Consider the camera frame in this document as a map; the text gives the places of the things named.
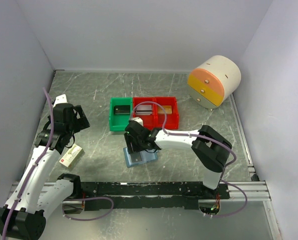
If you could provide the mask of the red plastic bin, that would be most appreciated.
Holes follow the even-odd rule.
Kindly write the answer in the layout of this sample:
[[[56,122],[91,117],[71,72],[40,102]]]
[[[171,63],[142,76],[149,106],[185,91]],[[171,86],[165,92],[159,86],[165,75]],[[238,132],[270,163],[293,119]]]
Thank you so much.
[[[175,96],[157,96],[156,102],[161,106],[172,106],[172,114],[166,115],[166,124],[164,126],[167,130],[177,130],[179,128],[179,111],[177,99]],[[164,114],[157,114],[155,126],[161,128],[165,120]]]
[[[154,97],[134,97],[132,99],[133,108],[138,104],[145,102],[144,104],[139,105],[133,113],[133,117],[139,117],[143,121],[143,126],[149,130],[152,130],[156,127],[156,113],[157,106],[152,103],[155,102]]]

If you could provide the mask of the blue card holder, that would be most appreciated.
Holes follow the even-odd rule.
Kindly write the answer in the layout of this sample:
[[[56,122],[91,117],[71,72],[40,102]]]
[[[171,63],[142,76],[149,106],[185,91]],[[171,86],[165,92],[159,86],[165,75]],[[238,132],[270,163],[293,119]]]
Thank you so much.
[[[142,163],[137,164],[137,165],[130,165],[129,160],[130,160],[130,154],[128,153],[128,150],[126,147],[123,148],[123,153],[124,153],[124,158],[126,162],[126,166],[128,168],[132,168],[138,165],[143,165],[149,162],[153,162],[158,160],[158,154],[156,152],[147,152],[147,151],[141,151],[141,157],[142,157]]]

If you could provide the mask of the round drawer cabinet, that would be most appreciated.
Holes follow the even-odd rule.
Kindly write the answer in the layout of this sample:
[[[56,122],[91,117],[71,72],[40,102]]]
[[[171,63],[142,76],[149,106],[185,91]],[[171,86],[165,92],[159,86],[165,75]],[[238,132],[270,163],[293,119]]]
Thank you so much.
[[[190,96],[206,109],[218,108],[239,86],[239,67],[229,58],[214,55],[188,75]]]

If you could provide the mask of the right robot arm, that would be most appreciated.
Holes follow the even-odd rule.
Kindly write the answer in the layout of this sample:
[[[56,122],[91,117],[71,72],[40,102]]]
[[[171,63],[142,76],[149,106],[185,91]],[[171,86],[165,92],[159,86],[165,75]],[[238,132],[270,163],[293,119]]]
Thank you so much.
[[[201,186],[201,193],[207,199],[218,194],[227,160],[233,153],[232,144],[209,125],[191,131],[149,130],[131,120],[125,128],[124,138],[130,155],[141,152],[155,154],[164,149],[191,150],[207,169]]]

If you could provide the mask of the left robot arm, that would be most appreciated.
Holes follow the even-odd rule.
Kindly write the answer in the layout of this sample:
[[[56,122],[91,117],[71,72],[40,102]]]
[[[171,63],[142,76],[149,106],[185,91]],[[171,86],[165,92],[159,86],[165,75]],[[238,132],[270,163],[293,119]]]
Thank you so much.
[[[21,240],[38,240],[47,219],[65,199],[78,199],[83,195],[78,175],[63,173],[56,185],[44,196],[42,188],[61,154],[75,134],[90,124],[80,105],[58,103],[48,122],[38,134],[33,154],[18,186],[0,207],[0,234]]]

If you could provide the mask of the green plastic bin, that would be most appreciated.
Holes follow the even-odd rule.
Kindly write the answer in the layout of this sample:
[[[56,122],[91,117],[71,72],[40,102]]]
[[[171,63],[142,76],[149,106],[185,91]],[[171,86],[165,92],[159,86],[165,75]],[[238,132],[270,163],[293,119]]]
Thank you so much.
[[[112,97],[110,99],[109,129],[112,132],[122,132],[129,123],[133,109],[131,97]]]

